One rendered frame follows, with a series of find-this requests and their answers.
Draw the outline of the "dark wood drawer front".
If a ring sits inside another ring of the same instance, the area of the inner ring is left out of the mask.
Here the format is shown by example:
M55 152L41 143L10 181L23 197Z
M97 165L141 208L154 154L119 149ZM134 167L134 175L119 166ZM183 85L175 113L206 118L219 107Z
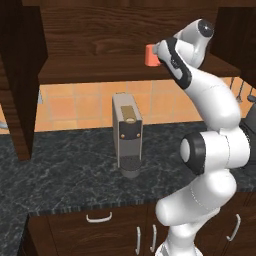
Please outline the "dark wood drawer front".
M86 221L86 214L89 214L90 218L104 218L107 217L110 212L112 212L113 216L108 222L93 224ZM50 215L48 220L50 226L54 229L73 229L78 227L139 223L145 220L146 213L147 207L145 205L131 205L117 208L94 209L81 212L55 214Z

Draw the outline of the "dark wood wall cabinet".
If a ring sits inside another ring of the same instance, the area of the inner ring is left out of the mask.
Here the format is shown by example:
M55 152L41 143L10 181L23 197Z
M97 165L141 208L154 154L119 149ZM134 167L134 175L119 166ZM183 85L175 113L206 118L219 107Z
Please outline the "dark wood wall cabinet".
M190 22L214 22L216 0L39 0L48 59L42 84L163 80L145 47Z

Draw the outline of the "dark wood cabinet door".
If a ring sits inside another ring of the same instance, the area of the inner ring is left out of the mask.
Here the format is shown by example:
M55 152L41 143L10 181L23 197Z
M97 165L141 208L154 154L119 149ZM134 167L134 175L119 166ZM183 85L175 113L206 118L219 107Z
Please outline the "dark wood cabinet door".
M210 52L256 89L256 0L221 0Z
M0 0L0 106L21 161L32 155L38 75L47 58L40 8Z

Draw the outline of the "dark wood cupboard door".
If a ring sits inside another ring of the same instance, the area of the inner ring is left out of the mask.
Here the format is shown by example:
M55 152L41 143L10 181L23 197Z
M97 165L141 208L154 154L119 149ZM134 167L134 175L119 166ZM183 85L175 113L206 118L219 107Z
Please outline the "dark wood cupboard door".
M241 225L232 242L226 239ZM203 256L256 256L256 192L237 192L198 232L195 245Z
M144 256L155 255L155 251L150 250L150 248L153 246L153 235L154 235L153 226L156 226L156 231L157 231L155 249L158 249L158 247L165 241L168 235L169 228L166 226L163 226L156 218L155 206L156 206L155 203L148 204Z
M53 232L59 256L137 256L136 227L126 225L106 228L86 228ZM143 256L144 238L141 230Z

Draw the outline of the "dark grey appliance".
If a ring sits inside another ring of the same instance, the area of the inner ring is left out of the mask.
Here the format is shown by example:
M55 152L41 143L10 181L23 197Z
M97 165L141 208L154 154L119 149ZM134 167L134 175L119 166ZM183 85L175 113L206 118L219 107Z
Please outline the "dark grey appliance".
M240 128L245 133L250 146L247 165L256 166L256 103L251 106L247 116L240 122Z

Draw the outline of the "grey coffee machine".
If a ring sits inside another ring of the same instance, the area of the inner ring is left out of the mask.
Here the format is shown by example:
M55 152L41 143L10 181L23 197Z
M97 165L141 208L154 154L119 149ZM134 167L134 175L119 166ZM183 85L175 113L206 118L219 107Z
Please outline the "grey coffee machine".
M143 119L132 94L112 96L112 126L118 169L135 178L142 164Z

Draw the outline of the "red cup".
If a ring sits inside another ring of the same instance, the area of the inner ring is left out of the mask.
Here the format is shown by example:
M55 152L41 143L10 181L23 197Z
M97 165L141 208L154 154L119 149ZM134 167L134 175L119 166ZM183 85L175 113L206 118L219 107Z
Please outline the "red cup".
M147 44L145 47L145 65L149 67L160 66L158 57L153 53L153 45Z

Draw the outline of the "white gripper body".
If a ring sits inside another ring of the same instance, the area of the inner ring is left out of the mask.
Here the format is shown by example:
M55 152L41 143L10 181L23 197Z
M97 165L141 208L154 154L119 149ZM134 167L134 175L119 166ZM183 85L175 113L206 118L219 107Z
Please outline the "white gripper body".
M165 40L162 40L153 46L153 53L158 57L160 62L164 62L165 64L171 63L171 54Z

